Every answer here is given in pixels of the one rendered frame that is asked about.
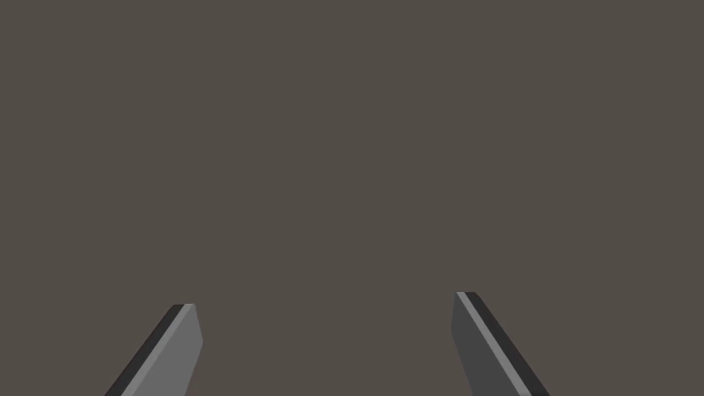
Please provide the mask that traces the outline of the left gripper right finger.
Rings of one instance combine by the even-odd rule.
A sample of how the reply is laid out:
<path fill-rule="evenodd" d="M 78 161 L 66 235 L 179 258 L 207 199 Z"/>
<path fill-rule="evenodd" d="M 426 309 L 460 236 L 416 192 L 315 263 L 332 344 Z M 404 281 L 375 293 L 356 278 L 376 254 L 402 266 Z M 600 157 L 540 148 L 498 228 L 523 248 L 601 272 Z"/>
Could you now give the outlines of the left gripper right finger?
<path fill-rule="evenodd" d="M 472 396 L 550 396 L 476 292 L 453 295 L 451 335 Z"/>

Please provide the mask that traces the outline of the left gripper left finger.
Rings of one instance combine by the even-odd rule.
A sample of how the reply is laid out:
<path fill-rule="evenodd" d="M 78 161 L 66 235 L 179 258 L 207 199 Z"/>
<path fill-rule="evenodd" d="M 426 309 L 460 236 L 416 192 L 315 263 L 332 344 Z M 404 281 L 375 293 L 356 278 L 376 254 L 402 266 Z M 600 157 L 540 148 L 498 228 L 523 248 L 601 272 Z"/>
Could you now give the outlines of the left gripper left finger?
<path fill-rule="evenodd" d="M 186 396 L 202 346 L 196 305 L 172 305 L 104 396 Z"/>

